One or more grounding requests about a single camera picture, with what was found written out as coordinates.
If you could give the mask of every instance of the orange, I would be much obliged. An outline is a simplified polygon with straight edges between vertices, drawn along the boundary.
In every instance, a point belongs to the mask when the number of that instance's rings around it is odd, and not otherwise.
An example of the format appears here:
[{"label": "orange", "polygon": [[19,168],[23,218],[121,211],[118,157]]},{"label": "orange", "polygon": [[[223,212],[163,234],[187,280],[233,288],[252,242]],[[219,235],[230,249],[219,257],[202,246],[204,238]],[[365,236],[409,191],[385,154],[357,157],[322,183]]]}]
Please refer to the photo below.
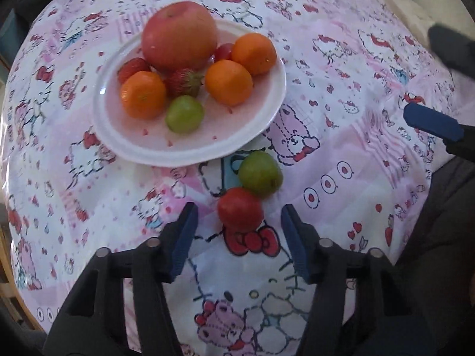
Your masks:
[{"label": "orange", "polygon": [[251,75],[261,75],[274,66],[277,52],[267,37],[250,33],[236,40],[231,50],[231,60],[244,66]]},{"label": "orange", "polygon": [[231,60],[220,60],[206,71],[205,87],[216,101],[232,107],[251,96],[254,83],[242,65]]},{"label": "orange", "polygon": [[125,112],[137,119],[153,119],[167,104],[165,84],[154,72],[136,72],[122,85],[120,96]]}]

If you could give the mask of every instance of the green plum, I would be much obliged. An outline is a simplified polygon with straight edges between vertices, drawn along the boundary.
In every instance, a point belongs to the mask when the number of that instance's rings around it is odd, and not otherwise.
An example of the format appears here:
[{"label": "green plum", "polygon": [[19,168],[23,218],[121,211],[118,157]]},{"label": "green plum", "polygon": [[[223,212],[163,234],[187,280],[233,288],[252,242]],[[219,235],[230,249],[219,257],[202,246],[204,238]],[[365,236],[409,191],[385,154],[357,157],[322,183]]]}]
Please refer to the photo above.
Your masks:
[{"label": "green plum", "polygon": [[277,162],[263,151],[254,151],[244,159],[238,175],[243,187],[261,198],[275,193],[284,180]]},{"label": "green plum", "polygon": [[205,110],[193,96],[179,96],[172,101],[167,110],[165,122],[177,134],[189,134],[196,130],[203,120]]}]

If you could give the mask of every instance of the tablecloth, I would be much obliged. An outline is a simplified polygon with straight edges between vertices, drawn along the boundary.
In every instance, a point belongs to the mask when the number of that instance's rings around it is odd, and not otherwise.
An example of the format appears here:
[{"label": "tablecloth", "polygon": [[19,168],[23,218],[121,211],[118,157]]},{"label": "tablecloth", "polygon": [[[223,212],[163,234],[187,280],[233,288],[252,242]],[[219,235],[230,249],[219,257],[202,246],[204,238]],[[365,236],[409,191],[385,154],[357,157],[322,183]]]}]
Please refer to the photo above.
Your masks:
[{"label": "tablecloth", "polygon": [[[451,114],[458,87],[381,0],[193,0],[274,42],[286,99],[269,128],[229,157],[175,169],[137,165],[94,133],[93,87],[108,58],[175,1],[54,0],[32,26],[1,122],[17,286],[49,330],[97,248],[135,247],[193,201],[196,237],[182,275],[166,288],[184,350],[293,355],[314,287],[295,273],[281,207],[293,203],[345,249],[380,247],[395,262],[441,145],[409,128],[402,110],[415,102]],[[274,156],[284,184],[264,202],[257,234],[224,235],[217,197],[239,185],[239,164],[255,150]],[[124,290],[129,345],[139,349],[129,280]],[[353,308],[349,280],[345,318]]]}]

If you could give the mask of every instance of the pink and white tablecloth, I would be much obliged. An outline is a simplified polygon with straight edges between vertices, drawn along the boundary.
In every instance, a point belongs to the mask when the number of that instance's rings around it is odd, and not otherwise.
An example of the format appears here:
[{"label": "pink and white tablecloth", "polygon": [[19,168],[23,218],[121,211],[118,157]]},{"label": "pink and white tablecloth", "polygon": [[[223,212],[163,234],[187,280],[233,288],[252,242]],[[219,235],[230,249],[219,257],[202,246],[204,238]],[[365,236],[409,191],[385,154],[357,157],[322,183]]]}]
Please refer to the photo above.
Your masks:
[{"label": "pink and white tablecloth", "polygon": [[[1,123],[17,286],[49,330],[97,248],[135,247],[193,201],[197,235],[183,274],[166,288],[184,348],[293,355],[314,287],[295,274],[281,207],[293,203],[345,249],[380,247],[396,261],[441,144],[409,128],[402,110],[413,101],[452,114],[461,99],[450,73],[381,0],[193,0],[274,42],[286,64],[286,100],[265,133],[230,157],[172,170],[127,162],[94,133],[93,86],[107,59],[176,1],[54,0],[32,26]],[[262,250],[237,256],[246,240],[225,242],[217,195],[238,185],[237,168],[254,150],[275,157],[284,185],[264,203]],[[353,288],[349,280],[346,317]],[[129,282],[125,296],[130,346],[138,349]]]}]

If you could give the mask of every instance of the plate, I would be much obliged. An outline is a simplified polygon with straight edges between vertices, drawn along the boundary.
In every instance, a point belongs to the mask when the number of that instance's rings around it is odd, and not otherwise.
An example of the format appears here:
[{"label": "plate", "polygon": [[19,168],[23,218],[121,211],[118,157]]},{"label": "plate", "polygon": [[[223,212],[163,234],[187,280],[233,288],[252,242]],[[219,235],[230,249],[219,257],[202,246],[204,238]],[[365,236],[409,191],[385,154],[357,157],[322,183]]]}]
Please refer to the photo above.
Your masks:
[{"label": "plate", "polygon": [[[235,42],[251,32],[226,20],[217,20],[217,27],[218,44]],[[254,78],[251,97],[239,106],[219,104],[201,87],[198,99],[205,109],[203,122],[193,133],[178,135],[168,130],[164,113],[155,120],[138,120],[122,108],[117,71],[126,61],[142,56],[138,34],[102,67],[92,107],[99,139],[118,156],[132,162],[182,167],[232,154],[269,126],[286,95],[286,72],[277,58],[269,73]]]}]

